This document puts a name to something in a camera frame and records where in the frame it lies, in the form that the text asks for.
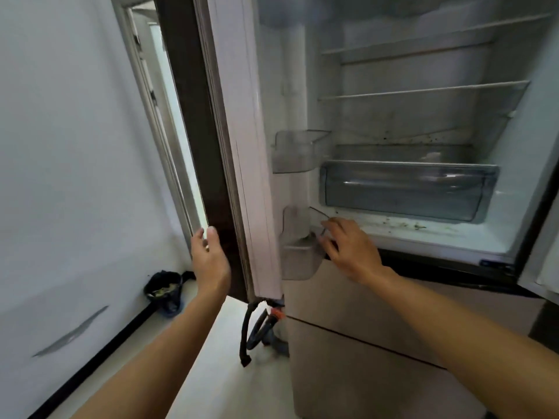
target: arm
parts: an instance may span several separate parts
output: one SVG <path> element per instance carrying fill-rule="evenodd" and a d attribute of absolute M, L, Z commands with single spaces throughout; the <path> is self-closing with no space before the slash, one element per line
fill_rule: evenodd
<path fill-rule="evenodd" d="M 382 266 L 378 250 L 354 221 L 323 222 L 322 238 L 339 269 L 391 305 L 443 364 L 501 419 L 559 414 L 559 356 Z"/>
<path fill-rule="evenodd" d="M 198 294 L 185 311 L 108 380 L 73 419 L 163 419 L 225 301 L 231 271 L 215 228 L 192 237 L 192 264 Z"/>

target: gray smudge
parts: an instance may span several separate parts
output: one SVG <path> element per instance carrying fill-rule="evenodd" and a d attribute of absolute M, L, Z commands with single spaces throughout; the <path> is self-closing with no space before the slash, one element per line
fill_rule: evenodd
<path fill-rule="evenodd" d="M 55 351 L 60 350 L 62 347 L 70 344 L 77 337 L 79 337 L 81 334 L 83 334 L 87 330 L 87 328 L 89 328 L 89 325 L 91 325 L 91 323 L 93 323 L 95 318 L 97 316 L 99 316 L 101 313 L 103 313 L 105 310 L 107 310 L 107 308 L 108 308 L 108 306 L 102 307 L 101 309 L 96 311 L 94 314 L 89 316 L 85 321 L 83 321 L 76 329 L 68 332 L 66 335 L 57 339 L 55 342 L 53 342 L 47 348 L 44 348 L 41 351 L 37 352 L 36 354 L 33 354 L 33 357 L 42 357 L 46 354 L 54 353 Z"/>

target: tile floor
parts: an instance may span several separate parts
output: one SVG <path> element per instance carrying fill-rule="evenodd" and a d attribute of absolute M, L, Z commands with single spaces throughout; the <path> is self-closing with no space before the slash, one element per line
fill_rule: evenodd
<path fill-rule="evenodd" d="M 185 285 L 185 301 L 196 294 L 196 282 Z M 253 314 L 253 322 L 264 305 Z M 252 362 L 239 362 L 240 330 L 246 304 L 227 298 L 206 344 L 194 363 L 168 419 L 296 419 L 289 360 L 259 345 Z M 68 419 L 101 385 L 169 324 L 153 315 L 49 417 Z"/>

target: hand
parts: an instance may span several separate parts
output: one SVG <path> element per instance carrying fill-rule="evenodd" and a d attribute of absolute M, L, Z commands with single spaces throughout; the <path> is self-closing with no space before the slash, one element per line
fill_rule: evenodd
<path fill-rule="evenodd" d="M 355 221 L 332 217 L 322 225 L 330 231 L 338 247 L 325 236 L 319 237 L 320 243 L 340 271 L 353 281 L 367 285 L 372 279 L 395 274 L 382 265 L 377 247 Z"/>
<path fill-rule="evenodd" d="M 217 294 L 225 296 L 231 286 L 231 267 L 219 244 L 217 230 L 210 226 L 207 229 L 207 240 L 204 229 L 200 228 L 193 236 L 192 267 L 198 282 L 198 294 Z"/>

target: person's left arm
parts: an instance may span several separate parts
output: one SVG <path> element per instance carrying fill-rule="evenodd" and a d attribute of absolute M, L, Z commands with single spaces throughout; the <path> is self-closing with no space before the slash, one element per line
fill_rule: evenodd
<path fill-rule="evenodd" d="M 108 380 L 72 419 L 164 419 L 225 301 L 231 270 L 215 228 L 192 237 L 198 294 L 151 344 Z"/>

